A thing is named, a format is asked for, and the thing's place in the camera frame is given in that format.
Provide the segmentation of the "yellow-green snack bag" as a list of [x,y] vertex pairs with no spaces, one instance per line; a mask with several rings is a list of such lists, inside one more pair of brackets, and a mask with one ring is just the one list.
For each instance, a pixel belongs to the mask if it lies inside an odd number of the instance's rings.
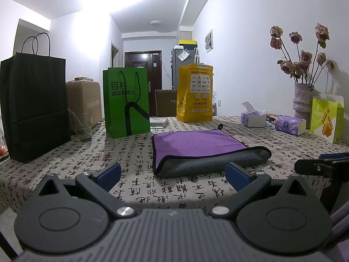
[[319,94],[313,97],[310,130],[330,143],[341,140],[344,121],[344,98]]

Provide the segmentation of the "beige suitcase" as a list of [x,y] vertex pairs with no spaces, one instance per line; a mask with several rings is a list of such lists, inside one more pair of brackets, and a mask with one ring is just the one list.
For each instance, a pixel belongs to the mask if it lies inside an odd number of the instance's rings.
[[77,116],[91,113],[92,127],[102,121],[101,87],[96,81],[66,82],[67,107]]

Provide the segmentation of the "small white green box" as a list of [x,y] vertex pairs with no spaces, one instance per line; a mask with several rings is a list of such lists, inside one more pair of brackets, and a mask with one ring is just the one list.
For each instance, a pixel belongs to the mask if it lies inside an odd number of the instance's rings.
[[167,117],[150,117],[151,128],[164,128],[168,123]]

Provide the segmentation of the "purple and grey towel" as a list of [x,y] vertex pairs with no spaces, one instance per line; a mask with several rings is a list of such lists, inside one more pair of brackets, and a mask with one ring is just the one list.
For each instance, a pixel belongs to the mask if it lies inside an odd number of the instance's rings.
[[175,131],[153,135],[153,173],[161,178],[221,172],[230,163],[250,167],[266,163],[272,152],[248,147],[222,130]]

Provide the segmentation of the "dark brown entrance door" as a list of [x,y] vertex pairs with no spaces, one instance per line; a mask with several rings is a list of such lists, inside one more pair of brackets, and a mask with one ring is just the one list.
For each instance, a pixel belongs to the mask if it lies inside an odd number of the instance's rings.
[[141,77],[141,80],[147,81],[145,95],[149,97],[149,115],[155,117],[157,115],[156,91],[162,90],[161,51],[126,52],[124,65],[137,70],[144,68],[147,72],[147,76]]

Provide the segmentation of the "black paper bag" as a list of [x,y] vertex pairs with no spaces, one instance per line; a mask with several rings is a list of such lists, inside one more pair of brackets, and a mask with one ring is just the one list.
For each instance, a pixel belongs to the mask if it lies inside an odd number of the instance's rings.
[[70,141],[66,61],[32,50],[1,61],[5,141],[10,158],[22,163]]

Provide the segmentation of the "yellow box on refrigerator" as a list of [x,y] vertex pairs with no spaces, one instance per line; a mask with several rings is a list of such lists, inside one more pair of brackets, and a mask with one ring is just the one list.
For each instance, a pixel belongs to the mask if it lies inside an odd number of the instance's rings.
[[181,46],[197,46],[197,41],[195,40],[179,40],[178,45]]

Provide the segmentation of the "brown wicker chair back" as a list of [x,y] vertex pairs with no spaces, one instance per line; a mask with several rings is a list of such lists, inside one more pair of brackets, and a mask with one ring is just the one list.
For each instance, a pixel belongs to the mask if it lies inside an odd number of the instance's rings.
[[155,90],[156,115],[158,117],[175,117],[177,109],[177,90]]

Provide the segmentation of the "green paper shopping bag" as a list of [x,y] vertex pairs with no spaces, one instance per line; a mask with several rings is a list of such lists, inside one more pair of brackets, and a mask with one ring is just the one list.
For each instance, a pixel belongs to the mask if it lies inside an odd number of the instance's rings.
[[150,131],[149,97],[144,68],[110,67],[103,71],[106,133],[121,138]]

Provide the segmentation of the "dried pink roses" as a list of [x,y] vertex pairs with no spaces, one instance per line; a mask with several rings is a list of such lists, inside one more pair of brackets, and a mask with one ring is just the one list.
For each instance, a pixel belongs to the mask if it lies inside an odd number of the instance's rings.
[[330,40],[330,33],[326,26],[319,23],[315,26],[315,53],[300,50],[299,43],[303,40],[302,36],[297,31],[289,33],[289,39],[296,46],[298,54],[295,58],[291,58],[282,36],[283,29],[279,26],[272,26],[270,29],[270,47],[282,52],[283,57],[277,61],[277,64],[281,71],[293,79],[296,84],[314,86],[325,69],[334,70],[334,62],[328,59],[324,52],[319,51],[320,48],[325,49],[327,41]]

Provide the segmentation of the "grey refrigerator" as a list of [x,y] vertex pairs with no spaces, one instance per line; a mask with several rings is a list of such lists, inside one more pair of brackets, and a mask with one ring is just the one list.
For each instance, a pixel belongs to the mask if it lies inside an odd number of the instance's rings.
[[179,67],[188,66],[195,62],[197,45],[177,45],[171,51],[171,87],[177,89],[179,83]]

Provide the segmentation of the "framed wall picture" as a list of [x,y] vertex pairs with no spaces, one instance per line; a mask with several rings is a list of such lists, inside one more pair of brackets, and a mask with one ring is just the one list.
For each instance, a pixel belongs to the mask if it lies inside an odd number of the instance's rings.
[[210,52],[214,48],[212,30],[205,36],[205,50]]

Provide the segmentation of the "yellow paper bag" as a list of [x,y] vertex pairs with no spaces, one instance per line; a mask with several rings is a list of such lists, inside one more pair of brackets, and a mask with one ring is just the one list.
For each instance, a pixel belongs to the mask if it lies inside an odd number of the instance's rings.
[[211,121],[213,67],[194,63],[179,68],[176,118],[181,122]]

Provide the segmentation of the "clear drinking glass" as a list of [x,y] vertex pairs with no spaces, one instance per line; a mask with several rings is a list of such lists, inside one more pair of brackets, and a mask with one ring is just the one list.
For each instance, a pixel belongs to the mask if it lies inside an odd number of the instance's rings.
[[92,137],[92,114],[91,112],[74,113],[70,108],[71,125],[75,136],[79,141],[90,140]]

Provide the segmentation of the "textured grey vase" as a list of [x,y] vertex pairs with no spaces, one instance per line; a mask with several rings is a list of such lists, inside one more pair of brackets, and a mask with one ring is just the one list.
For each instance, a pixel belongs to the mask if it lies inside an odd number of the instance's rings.
[[305,83],[296,83],[294,86],[293,109],[295,117],[306,120],[309,124],[312,112],[314,88]]

